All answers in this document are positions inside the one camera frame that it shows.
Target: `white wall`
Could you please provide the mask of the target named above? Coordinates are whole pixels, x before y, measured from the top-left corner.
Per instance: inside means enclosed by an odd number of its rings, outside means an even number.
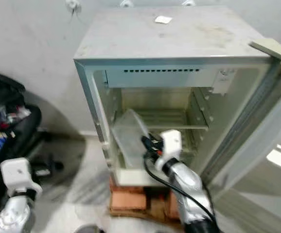
[[[57,132],[93,133],[94,125],[72,57],[92,18],[120,0],[79,0],[71,17],[64,0],[0,0],[0,73],[23,83],[39,105],[42,125]],[[181,0],[135,0],[136,6],[180,5]],[[281,1],[195,0],[226,4],[265,36],[281,42]]]

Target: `clear plastic container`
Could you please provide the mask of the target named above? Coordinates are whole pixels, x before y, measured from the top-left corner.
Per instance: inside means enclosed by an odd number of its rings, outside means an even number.
[[[148,137],[146,125],[132,109],[128,109],[112,127],[115,140],[123,154],[127,168],[142,168],[146,148],[142,136]]]

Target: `refrigerator top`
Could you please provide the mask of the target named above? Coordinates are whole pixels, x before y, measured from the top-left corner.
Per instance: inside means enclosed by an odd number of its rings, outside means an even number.
[[[157,16],[172,20],[156,23]],[[75,59],[265,59],[248,45],[262,37],[222,6],[111,8],[97,14]]]

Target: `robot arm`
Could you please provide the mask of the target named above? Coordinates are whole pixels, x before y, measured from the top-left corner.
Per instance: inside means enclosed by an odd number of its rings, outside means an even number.
[[[34,200],[42,188],[32,180],[25,158],[5,160],[0,168],[10,197],[0,212],[0,233],[29,233],[35,223]]]
[[[154,163],[156,170],[162,171],[169,178],[172,186],[187,194],[184,196],[182,193],[174,191],[180,221],[185,232],[219,233],[210,200],[202,190],[201,178],[179,161],[182,149],[180,132],[169,130],[161,133],[160,136],[162,140],[156,139],[152,135],[150,138],[144,136],[141,139],[147,148],[145,157]]]

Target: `ventilation grille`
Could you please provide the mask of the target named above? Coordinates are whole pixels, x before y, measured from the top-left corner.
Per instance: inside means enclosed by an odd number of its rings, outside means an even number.
[[[149,72],[199,72],[200,69],[125,69],[124,73],[149,73]]]

